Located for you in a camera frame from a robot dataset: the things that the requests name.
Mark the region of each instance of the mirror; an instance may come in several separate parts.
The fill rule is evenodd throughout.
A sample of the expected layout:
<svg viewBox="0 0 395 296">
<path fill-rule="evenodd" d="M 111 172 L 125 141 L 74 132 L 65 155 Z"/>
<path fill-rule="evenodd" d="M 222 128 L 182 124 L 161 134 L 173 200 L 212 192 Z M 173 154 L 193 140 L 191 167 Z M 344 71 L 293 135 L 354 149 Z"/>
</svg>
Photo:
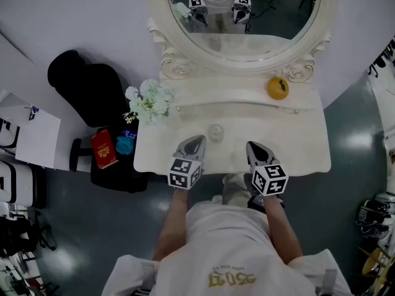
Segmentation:
<svg viewBox="0 0 395 296">
<path fill-rule="evenodd" d="M 169 0 L 169 3 L 179 26 L 194 44 L 221 59 L 252 62 L 279 53 L 298 41 L 313 22 L 319 0 Z"/>
</svg>

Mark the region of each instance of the white artificial flower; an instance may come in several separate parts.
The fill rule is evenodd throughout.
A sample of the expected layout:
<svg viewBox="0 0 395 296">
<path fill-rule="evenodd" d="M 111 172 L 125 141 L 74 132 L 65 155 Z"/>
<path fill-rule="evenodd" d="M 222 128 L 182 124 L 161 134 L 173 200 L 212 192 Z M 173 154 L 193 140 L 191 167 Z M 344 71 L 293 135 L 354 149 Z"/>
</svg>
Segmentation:
<svg viewBox="0 0 395 296">
<path fill-rule="evenodd" d="M 175 8 L 177 11 L 179 11 L 179 13 L 181 14 L 182 17 L 184 18 L 188 18 L 190 13 L 191 13 L 191 9 L 189 7 L 187 7 L 185 4 L 183 4 L 182 2 L 176 3 Z"/>
<path fill-rule="evenodd" d="M 166 102 L 164 99 L 156 100 L 154 101 L 152 109 L 156 114 L 164 114 L 168 110 L 168 102 Z"/>
<path fill-rule="evenodd" d="M 129 108 L 131 112 L 135 112 L 137 105 L 142 104 L 143 100 L 140 97 L 132 97 L 129 101 Z"/>
<path fill-rule="evenodd" d="M 125 97 L 129 100 L 138 97 L 138 90 L 134 86 L 130 86 L 125 91 Z"/>
<path fill-rule="evenodd" d="M 159 87 L 157 80 L 148 79 L 141 84 L 140 93 L 145 99 L 152 99 L 157 94 Z"/>
<path fill-rule="evenodd" d="M 175 7 L 173 7 L 172 10 L 173 10 L 174 17 L 176 19 L 181 21 L 184 18 L 183 15 Z"/>
<path fill-rule="evenodd" d="M 140 96 L 134 87 L 129 87 L 125 93 L 130 100 L 130 112 L 142 125 L 154 125 L 167 117 L 173 95 L 173 88 L 152 79 L 141 84 Z"/>
</svg>

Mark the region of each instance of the gray floor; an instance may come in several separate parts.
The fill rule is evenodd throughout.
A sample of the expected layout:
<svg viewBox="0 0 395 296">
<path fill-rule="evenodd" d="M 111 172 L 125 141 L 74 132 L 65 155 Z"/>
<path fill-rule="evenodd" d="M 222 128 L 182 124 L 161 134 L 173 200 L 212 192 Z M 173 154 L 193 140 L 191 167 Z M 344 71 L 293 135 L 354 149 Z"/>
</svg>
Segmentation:
<svg viewBox="0 0 395 296">
<path fill-rule="evenodd" d="M 332 169 L 291 178 L 286 212 L 305 253 L 330 249 L 348 280 L 358 271 L 362 237 L 357 207 L 386 187 L 386 154 L 372 89 L 360 80 L 325 110 Z M 151 258 L 172 194 L 163 179 L 138 194 L 90 183 L 89 174 L 47 170 L 48 206 L 57 250 L 38 252 L 45 281 L 61 295 L 99 295 L 116 259 Z M 221 191 L 221 176 L 207 176 L 190 193 L 191 205 Z"/>
<path fill-rule="evenodd" d="M 189 0 L 172 0 L 173 3 L 182 2 L 186 6 Z M 293 39 L 304 27 L 309 19 L 310 0 L 306 0 L 302 7 L 302 0 L 274 0 L 270 5 L 276 9 L 269 9 L 269 0 L 251 0 L 252 19 L 247 34 L 273 35 Z"/>
</svg>

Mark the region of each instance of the vanity table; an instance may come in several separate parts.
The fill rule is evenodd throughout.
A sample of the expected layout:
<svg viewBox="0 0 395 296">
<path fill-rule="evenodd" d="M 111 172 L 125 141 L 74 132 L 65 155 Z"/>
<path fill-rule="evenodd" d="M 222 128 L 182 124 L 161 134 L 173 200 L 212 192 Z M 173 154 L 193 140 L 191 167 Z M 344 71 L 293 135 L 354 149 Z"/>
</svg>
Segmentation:
<svg viewBox="0 0 395 296">
<path fill-rule="evenodd" d="M 248 172 L 248 141 L 271 149 L 290 176 L 330 170 L 325 116 L 311 77 L 315 57 L 330 42 L 337 0 L 317 0 L 292 40 L 279 37 L 270 51 L 238 55 L 210 49 L 206 36 L 188 33 L 168 0 L 150 1 L 154 18 L 148 30 L 162 46 L 160 80 L 173 86 L 177 97 L 166 121 L 139 127 L 136 170 L 166 175 L 179 143 L 195 135 L 208 137 L 213 124 L 223 126 L 224 138 L 207 140 L 205 175 Z M 248 35 L 239 38 L 248 43 Z M 289 84 L 288 97 L 280 101 L 266 91 L 274 76 Z"/>
</svg>

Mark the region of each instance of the ornate mirror frame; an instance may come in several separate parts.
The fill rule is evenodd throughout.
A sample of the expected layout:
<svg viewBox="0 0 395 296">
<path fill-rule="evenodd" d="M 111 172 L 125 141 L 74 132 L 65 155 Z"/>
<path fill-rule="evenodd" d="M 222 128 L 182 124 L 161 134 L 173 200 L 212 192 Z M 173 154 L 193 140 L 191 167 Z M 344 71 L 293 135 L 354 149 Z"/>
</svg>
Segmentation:
<svg viewBox="0 0 395 296">
<path fill-rule="evenodd" d="M 281 75 L 292 82 L 306 82 L 314 72 L 314 57 L 330 42 L 329 28 L 338 0 L 316 0 L 314 11 L 291 43 L 262 55 L 258 61 L 232 61 L 200 48 L 185 34 L 173 16 L 169 0 L 149 0 L 153 20 L 148 29 L 162 45 L 162 73 L 171 79 L 186 78 L 199 67 L 226 74 Z"/>
</svg>

